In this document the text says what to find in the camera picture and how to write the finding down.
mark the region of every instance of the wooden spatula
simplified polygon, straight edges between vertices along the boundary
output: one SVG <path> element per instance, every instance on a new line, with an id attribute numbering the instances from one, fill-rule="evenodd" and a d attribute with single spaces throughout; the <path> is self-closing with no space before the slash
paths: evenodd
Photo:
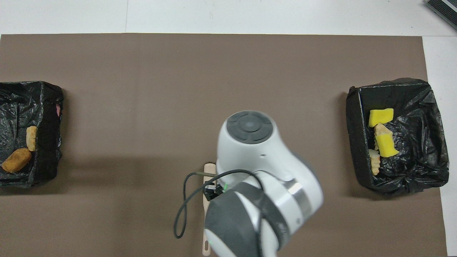
<path id="1" fill-rule="evenodd" d="M 205 173 L 211 173 L 211 174 L 216 174 L 216 165 L 213 163 L 207 163 L 205 164 L 205 167 L 203 169 L 203 172 Z M 203 177 L 203 183 L 206 181 L 212 179 L 212 177 Z M 206 199 L 206 197 L 203 195 L 203 209 L 205 210 L 205 215 L 204 217 L 206 218 L 206 211 L 208 211 L 208 206 L 209 206 L 209 201 Z M 211 254 L 211 247 L 209 246 L 208 239 L 206 238 L 206 233 L 203 232 L 203 249 L 202 249 L 202 254 L 203 256 L 209 256 Z"/>

